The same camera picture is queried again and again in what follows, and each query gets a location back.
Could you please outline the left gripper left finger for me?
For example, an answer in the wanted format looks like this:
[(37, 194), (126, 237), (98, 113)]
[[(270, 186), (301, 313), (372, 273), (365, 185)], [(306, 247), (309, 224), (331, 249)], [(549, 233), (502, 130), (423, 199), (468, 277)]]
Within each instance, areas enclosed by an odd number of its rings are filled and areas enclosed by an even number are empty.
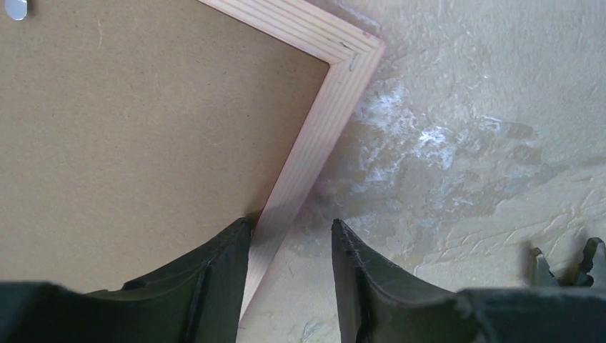
[(116, 291), (82, 294), (50, 282), (2, 282), (1, 340), (235, 342), (251, 238), (250, 222), (237, 219)]

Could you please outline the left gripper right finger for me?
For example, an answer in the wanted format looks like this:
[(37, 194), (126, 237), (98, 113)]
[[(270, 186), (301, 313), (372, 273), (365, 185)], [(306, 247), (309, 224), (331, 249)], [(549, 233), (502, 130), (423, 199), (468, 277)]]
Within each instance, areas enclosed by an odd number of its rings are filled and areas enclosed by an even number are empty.
[(407, 272), (332, 223), (342, 342), (603, 342), (605, 243), (587, 240), (563, 284), (533, 249), (531, 285), (450, 292)]

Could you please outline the pink picture frame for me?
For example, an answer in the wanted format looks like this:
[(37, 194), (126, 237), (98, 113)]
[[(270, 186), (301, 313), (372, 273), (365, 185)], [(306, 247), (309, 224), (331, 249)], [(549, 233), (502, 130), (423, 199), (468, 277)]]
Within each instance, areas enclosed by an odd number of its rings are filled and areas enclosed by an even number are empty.
[(1, 3), (1, 279), (116, 289), (259, 219), (244, 303), (383, 55), (306, 1)]

